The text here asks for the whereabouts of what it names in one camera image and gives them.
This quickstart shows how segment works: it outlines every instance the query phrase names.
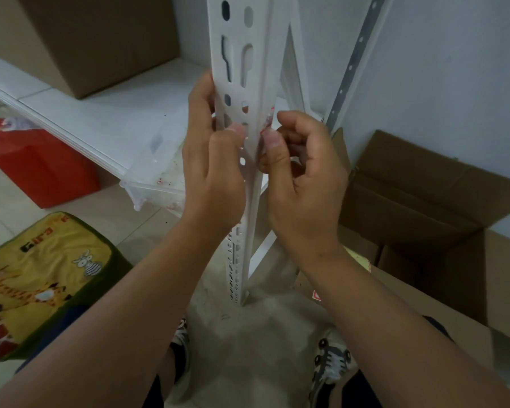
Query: red plastic bag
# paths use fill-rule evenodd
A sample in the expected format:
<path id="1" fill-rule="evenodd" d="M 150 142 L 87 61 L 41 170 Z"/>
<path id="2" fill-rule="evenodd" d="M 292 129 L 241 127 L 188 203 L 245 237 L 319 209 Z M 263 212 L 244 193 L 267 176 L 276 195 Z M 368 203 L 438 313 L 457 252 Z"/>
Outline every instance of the red plastic bag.
<path id="1" fill-rule="evenodd" d="M 93 162 L 23 117 L 0 118 L 0 170 L 40 208 L 100 190 Z"/>

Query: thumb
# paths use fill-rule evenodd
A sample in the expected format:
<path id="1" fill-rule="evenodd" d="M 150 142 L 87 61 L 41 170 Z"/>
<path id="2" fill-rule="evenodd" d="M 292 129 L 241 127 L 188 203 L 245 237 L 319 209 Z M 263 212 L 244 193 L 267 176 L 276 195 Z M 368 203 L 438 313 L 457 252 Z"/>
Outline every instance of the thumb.
<path id="1" fill-rule="evenodd" d="M 263 132 L 263 141 L 268 162 L 269 192 L 293 193 L 291 156 L 285 139 L 281 133 L 269 128 Z"/>
<path id="2" fill-rule="evenodd" d="M 210 136 L 208 145 L 208 177 L 224 178 L 230 172 L 238 171 L 239 151 L 246 137 L 245 128 L 233 123 L 226 130 L 215 131 Z"/>

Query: black and white sneaker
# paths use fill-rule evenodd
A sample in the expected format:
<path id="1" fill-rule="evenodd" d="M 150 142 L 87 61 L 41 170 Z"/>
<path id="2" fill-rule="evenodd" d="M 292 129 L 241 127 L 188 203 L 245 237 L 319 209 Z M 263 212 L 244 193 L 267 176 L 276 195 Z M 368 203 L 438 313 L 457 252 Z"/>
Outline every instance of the black and white sneaker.
<path id="1" fill-rule="evenodd" d="M 166 402 L 173 404 L 184 397 L 191 380 L 191 351 L 189 349 L 189 333 L 187 332 L 187 321 L 185 318 L 179 322 L 170 347 L 174 351 L 176 358 L 176 371 L 178 366 L 183 368 L 179 372 L 179 376 L 176 377 L 170 395 L 166 398 Z"/>
<path id="2" fill-rule="evenodd" d="M 330 328 L 319 340 L 318 352 L 315 356 L 315 369 L 312 378 L 312 391 L 308 397 L 309 408 L 315 408 L 318 396 L 323 388 L 327 388 L 327 398 L 330 390 L 340 378 L 350 370 L 357 368 L 346 344 L 336 328 Z"/>

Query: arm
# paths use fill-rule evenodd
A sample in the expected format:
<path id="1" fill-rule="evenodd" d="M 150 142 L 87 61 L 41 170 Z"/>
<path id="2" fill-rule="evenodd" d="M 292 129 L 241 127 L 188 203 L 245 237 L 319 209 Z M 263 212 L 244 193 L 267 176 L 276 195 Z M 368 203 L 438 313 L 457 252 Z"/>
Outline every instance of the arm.
<path id="1" fill-rule="evenodd" d="M 366 272 L 340 245 L 347 185 L 325 126 L 280 112 L 260 168 L 269 173 L 269 218 L 313 283 L 383 406 L 510 406 L 510 390 Z M 299 156 L 305 171 L 290 165 Z"/>
<path id="2" fill-rule="evenodd" d="M 202 272 L 244 211 L 244 133 L 213 132 L 213 88 L 207 73 L 189 97 L 181 220 L 0 389 L 0 407 L 142 405 Z"/>

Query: clear plastic container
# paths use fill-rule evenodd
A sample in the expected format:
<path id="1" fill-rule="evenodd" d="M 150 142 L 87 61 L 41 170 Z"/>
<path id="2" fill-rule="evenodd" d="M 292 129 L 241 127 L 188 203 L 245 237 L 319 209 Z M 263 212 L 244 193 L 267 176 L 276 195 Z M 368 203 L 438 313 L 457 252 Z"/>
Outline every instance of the clear plastic container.
<path id="1" fill-rule="evenodd" d="M 182 148 L 185 135 L 159 131 L 138 156 L 120 185 L 139 211 L 146 202 L 181 217 L 185 206 Z"/>

